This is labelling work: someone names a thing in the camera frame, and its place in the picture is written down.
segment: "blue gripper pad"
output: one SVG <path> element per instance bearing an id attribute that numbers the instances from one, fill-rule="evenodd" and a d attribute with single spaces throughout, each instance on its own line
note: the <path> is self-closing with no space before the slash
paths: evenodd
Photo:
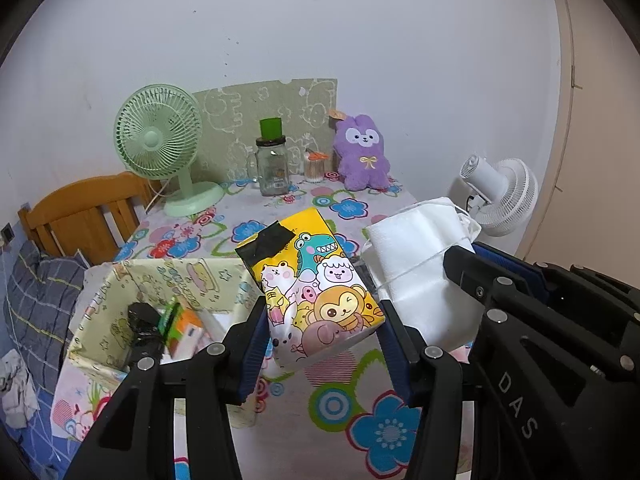
<path id="1" fill-rule="evenodd" d="M 415 375 L 419 367 L 420 356 L 411 340 L 407 330 L 400 321 L 398 313 L 389 300 L 379 301 L 378 304 L 385 313 L 385 322 L 378 327 L 376 334 L 380 342 L 380 348 L 385 357 L 386 368 L 389 371 L 394 390 L 404 400 L 404 403 L 413 407 L 417 396 L 422 391 L 414 388 L 412 373 Z"/>
<path id="2" fill-rule="evenodd" d="M 517 259 L 515 256 L 503 253 L 485 244 L 475 243 L 473 244 L 473 248 L 478 256 L 521 276 L 527 282 L 527 285 L 529 285 L 529 290 L 533 294 L 533 297 L 546 304 L 549 299 L 549 292 L 546 290 L 545 278 L 541 270 Z"/>
<path id="3" fill-rule="evenodd" d="M 409 363 L 402 353 L 400 343 L 396 339 L 391 326 L 384 322 L 376 330 L 380 348 L 385 357 L 386 368 L 391 377 L 391 383 L 396 393 L 404 400 L 405 404 L 410 405 L 411 386 L 409 382 Z"/>
<path id="4" fill-rule="evenodd" d="M 249 394 L 255 390 L 255 383 L 258 380 L 258 374 L 262 367 L 264 353 L 269 343 L 269 324 L 267 322 L 266 311 L 262 310 L 262 315 L 258 320 L 251 342 L 247 352 L 242 359 L 242 373 L 238 386 L 238 395 L 242 402 L 246 400 Z"/>

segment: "white cloth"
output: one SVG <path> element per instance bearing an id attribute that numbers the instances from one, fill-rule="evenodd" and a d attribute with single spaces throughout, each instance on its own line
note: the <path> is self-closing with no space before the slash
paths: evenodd
<path id="1" fill-rule="evenodd" d="M 449 198 L 411 205 L 367 227 L 362 258 L 380 297 L 429 345 L 452 351 L 478 332 L 482 304 L 449 281 L 442 260 L 453 245 L 473 251 L 480 229 Z"/>
<path id="2" fill-rule="evenodd" d="M 4 390 L 0 390 L 2 408 L 6 415 L 5 422 L 16 430 L 26 428 L 27 422 L 40 408 L 31 375 L 15 349 L 2 358 L 0 374 L 0 386 L 4 384 L 5 387 Z"/>
<path id="3" fill-rule="evenodd" d="M 85 270 L 82 290 L 80 294 L 78 294 L 76 304 L 74 305 L 74 313 L 71 316 L 71 320 L 69 320 L 69 330 L 72 334 L 75 334 L 76 330 L 78 330 L 84 311 L 95 297 L 102 282 L 111 272 L 111 269 L 113 269 L 113 264 L 107 262 L 98 266 L 89 267 Z"/>

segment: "fan base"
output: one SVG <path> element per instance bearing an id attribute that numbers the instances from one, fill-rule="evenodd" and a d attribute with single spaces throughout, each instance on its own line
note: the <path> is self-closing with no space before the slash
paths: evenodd
<path id="1" fill-rule="evenodd" d="M 176 218 L 193 215 L 217 204 L 224 195 L 225 190 L 218 184 L 197 182 L 193 184 L 193 196 L 185 198 L 180 189 L 171 193 L 166 198 L 164 213 Z"/>

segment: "door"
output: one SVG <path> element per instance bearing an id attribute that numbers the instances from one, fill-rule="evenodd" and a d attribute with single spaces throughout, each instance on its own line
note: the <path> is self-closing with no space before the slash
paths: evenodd
<path id="1" fill-rule="evenodd" d="M 570 123 L 556 186 L 526 260 L 580 264 L 640 287 L 640 55 L 602 0 L 566 0 Z"/>

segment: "wall outlet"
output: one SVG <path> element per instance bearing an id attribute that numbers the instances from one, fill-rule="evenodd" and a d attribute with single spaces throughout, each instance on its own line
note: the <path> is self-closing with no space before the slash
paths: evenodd
<path id="1" fill-rule="evenodd" d="M 2 238 L 2 245 L 7 245 L 15 238 L 14 230 L 11 229 L 11 224 L 5 225 L 2 230 L 0 230 L 0 238 Z"/>

